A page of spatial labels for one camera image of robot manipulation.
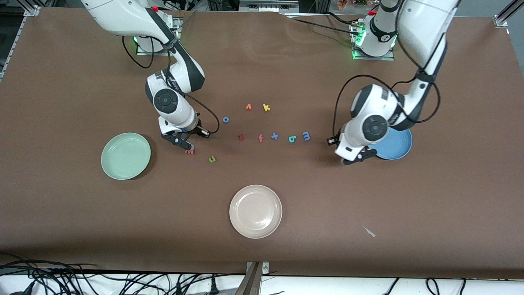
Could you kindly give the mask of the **blue plate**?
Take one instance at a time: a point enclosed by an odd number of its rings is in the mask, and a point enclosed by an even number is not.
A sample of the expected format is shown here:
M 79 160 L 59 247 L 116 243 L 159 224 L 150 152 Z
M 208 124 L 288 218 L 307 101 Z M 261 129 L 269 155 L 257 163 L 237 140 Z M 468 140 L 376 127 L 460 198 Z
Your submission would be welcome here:
M 376 156 L 385 160 L 397 160 L 406 156 L 412 147 L 413 137 L 410 129 L 398 131 L 389 128 L 385 138 L 380 142 L 369 145 L 370 149 L 376 150 Z

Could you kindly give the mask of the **green plate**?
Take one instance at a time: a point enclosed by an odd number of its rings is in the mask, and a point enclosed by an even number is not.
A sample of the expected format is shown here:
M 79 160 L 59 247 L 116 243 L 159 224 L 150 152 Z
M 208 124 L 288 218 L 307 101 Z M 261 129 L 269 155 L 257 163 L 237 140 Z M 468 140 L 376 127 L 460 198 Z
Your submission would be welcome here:
M 129 180 L 140 175 L 151 159 L 151 146 L 145 137 L 128 132 L 115 136 L 101 154 L 101 167 L 112 179 Z

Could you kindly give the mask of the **beige plate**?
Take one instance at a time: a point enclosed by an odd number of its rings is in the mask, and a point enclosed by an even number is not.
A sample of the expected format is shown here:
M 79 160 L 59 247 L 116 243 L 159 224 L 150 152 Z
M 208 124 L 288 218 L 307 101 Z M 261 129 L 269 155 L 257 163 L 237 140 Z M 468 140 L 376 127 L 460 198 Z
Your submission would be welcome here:
M 274 233 L 282 216 L 279 196 L 264 185 L 243 187 L 230 202 L 229 219 L 233 228 L 249 239 L 262 239 Z

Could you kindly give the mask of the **grey metal box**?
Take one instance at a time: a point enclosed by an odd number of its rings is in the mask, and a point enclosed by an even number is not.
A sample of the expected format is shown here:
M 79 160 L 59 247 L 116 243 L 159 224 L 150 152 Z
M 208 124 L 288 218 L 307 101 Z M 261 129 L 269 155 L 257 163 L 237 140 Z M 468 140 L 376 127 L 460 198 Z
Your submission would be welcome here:
M 299 0 L 239 0 L 240 12 L 299 13 Z

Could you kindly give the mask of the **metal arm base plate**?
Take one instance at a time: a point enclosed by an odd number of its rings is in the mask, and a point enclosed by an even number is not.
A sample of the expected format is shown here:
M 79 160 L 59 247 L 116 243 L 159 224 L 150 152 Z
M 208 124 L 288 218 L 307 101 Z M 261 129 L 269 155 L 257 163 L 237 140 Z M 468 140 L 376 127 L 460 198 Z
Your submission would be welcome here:
M 162 43 L 157 41 L 157 39 L 152 39 L 150 37 L 135 36 L 133 41 L 137 45 L 136 54 L 143 56 L 174 56 L 174 53 L 167 52 L 163 47 Z
M 361 20 L 352 22 L 349 25 L 352 35 L 352 58 L 362 60 L 393 61 L 393 46 L 397 36 L 384 35 L 377 37 L 373 32 L 368 30 L 368 26 Z

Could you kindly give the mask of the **aluminium profile post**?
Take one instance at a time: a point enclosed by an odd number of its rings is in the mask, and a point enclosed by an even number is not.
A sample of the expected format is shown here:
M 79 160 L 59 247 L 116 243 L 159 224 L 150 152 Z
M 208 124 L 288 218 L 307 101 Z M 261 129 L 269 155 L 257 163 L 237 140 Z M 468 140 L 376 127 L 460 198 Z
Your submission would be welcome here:
M 269 274 L 269 262 L 247 262 L 246 274 L 235 295 L 260 295 L 262 276 L 267 274 Z

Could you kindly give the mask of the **aluminium frame strut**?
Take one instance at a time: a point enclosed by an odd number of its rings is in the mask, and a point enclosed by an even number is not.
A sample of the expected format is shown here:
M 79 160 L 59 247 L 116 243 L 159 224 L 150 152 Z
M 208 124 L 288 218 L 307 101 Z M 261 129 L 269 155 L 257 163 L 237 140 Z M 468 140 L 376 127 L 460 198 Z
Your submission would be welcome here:
M 507 27 L 507 21 L 522 7 L 524 7 L 524 0 L 511 0 L 498 14 L 493 16 L 495 27 Z
M 4 78 L 14 49 L 29 17 L 37 16 L 37 0 L 0 0 L 0 81 Z

